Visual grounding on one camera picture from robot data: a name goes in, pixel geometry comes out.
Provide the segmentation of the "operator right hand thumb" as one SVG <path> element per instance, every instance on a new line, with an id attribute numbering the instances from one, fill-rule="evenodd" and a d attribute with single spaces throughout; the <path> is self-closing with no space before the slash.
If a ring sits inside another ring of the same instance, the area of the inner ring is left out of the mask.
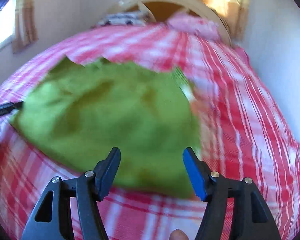
<path id="1" fill-rule="evenodd" d="M 189 240 L 189 238 L 183 231 L 175 229 L 171 232 L 169 240 Z"/>

